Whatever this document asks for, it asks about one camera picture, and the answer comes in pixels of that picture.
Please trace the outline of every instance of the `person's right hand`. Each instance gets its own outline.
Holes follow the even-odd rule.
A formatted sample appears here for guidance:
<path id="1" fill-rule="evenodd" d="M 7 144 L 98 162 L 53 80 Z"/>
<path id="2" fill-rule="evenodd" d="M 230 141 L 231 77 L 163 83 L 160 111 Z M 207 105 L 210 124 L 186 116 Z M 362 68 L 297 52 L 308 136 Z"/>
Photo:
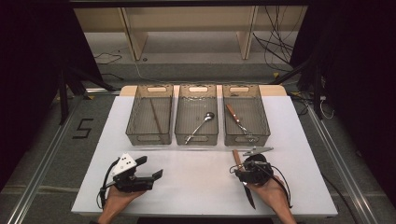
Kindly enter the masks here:
<path id="1" fill-rule="evenodd" d="M 275 178 L 283 184 L 279 176 L 275 175 Z M 263 185 L 247 183 L 247 187 L 259 194 L 262 200 L 274 210 L 283 223 L 296 223 L 289 209 L 286 194 L 274 179 L 269 179 Z"/>

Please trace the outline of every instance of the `gray storage bin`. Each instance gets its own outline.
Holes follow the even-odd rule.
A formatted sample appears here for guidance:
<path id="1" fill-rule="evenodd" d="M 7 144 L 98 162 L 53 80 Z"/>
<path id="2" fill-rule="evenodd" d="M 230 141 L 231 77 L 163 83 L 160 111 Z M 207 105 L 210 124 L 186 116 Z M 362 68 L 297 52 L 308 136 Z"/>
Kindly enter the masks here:
<path id="1" fill-rule="evenodd" d="M 204 123 L 207 112 L 212 112 L 215 117 Z M 180 85 L 175 127 L 177 144 L 186 146 L 186 141 L 201 124 L 202 126 L 191 137 L 187 146 L 215 146 L 218 142 L 219 120 L 216 85 Z"/>
<path id="2" fill-rule="evenodd" d="M 170 145 L 173 85 L 137 86 L 126 134 L 132 145 Z"/>
<path id="3" fill-rule="evenodd" d="M 224 145 L 263 147 L 269 137 L 270 128 L 262 104 L 258 85 L 223 85 Z M 244 133 L 237 125 L 227 105 L 230 105 L 240 120 Z"/>

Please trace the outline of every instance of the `floor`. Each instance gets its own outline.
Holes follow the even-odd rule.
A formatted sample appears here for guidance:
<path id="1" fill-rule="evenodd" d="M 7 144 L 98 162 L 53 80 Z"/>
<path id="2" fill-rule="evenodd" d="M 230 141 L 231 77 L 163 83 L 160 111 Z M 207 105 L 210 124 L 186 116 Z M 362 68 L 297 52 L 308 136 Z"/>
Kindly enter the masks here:
<path id="1" fill-rule="evenodd" d="M 256 35 L 269 37 L 265 32 Z M 163 81 L 263 84 L 274 80 L 276 74 L 284 74 L 282 70 L 290 69 L 265 52 L 256 40 L 253 40 L 249 59 L 242 60 L 234 33 L 150 33 L 142 60 L 136 63 L 132 61 L 123 34 L 86 36 L 104 81 L 115 87 Z M 293 44 L 295 36 L 295 33 L 290 35 L 288 44 Z M 279 48 L 272 47 L 272 50 L 281 54 Z M 297 80 L 298 76 L 282 85 L 288 92 L 296 92 Z M 89 223 L 95 219 L 70 210 L 118 92 L 94 91 L 100 87 L 90 82 L 84 85 L 89 91 L 86 97 L 76 97 L 69 92 L 71 115 L 65 125 L 59 125 L 59 99 L 53 100 L 31 149 L 0 194 L 0 223 L 16 220 L 12 216 L 18 215 L 14 214 L 18 205 L 23 211 L 19 223 Z M 309 97 L 310 93 L 304 92 L 301 96 Z M 317 121 L 309 102 L 299 97 L 293 99 L 318 167 L 331 181 L 326 184 L 339 212 L 336 217 L 297 219 L 304 223 L 353 223 L 356 217 L 358 223 L 395 223 L 396 209 L 360 157 L 336 112 L 332 115 L 331 107 L 323 104 L 323 113 L 331 119 Z M 84 138 L 86 132 L 79 131 L 78 127 L 89 127 L 91 131 Z M 27 194 L 27 189 L 32 189 L 33 194 Z M 367 204 L 365 208 L 361 208 L 359 199 Z M 136 223 L 137 220 L 138 217 L 118 217 L 114 223 Z"/>

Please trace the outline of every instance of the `table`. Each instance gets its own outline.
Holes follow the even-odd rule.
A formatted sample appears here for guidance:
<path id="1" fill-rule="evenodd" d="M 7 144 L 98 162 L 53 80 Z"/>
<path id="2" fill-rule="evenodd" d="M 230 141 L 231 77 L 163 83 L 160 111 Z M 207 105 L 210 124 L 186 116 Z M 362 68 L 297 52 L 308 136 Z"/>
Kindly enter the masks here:
<path id="1" fill-rule="evenodd" d="M 175 88 L 174 111 L 177 108 Z M 139 217 L 270 217 L 275 214 L 253 193 L 256 210 L 234 174 L 232 150 L 251 149 L 226 147 L 222 99 L 218 95 L 219 138 L 215 147 L 178 146 L 173 135 L 169 146 L 133 146 L 125 134 L 133 106 L 133 96 L 118 96 L 110 110 L 105 128 L 82 182 L 72 212 L 98 215 L 101 209 L 96 196 L 111 162 L 129 152 L 134 159 L 148 156 L 138 167 L 137 176 L 151 176 L 163 169 L 163 177 L 153 190 L 134 200 L 124 215 Z M 333 217 L 337 211 L 320 175 L 318 165 L 308 145 L 289 96 L 263 96 L 271 136 L 266 143 L 274 150 L 264 155 L 286 177 L 291 191 L 291 212 L 295 216 Z"/>

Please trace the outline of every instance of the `person's left hand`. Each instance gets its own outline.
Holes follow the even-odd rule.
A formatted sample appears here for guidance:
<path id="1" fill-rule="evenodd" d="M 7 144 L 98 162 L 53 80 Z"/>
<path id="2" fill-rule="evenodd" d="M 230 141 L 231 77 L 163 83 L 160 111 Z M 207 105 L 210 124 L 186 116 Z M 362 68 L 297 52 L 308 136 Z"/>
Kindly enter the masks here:
<path id="1" fill-rule="evenodd" d="M 120 213 L 122 210 L 128 206 L 128 204 L 135 198 L 144 194 L 145 191 L 125 193 L 116 189 L 116 187 L 111 186 L 103 209 L 103 213 L 99 216 L 98 222 L 100 224 L 111 223 L 111 221 Z"/>

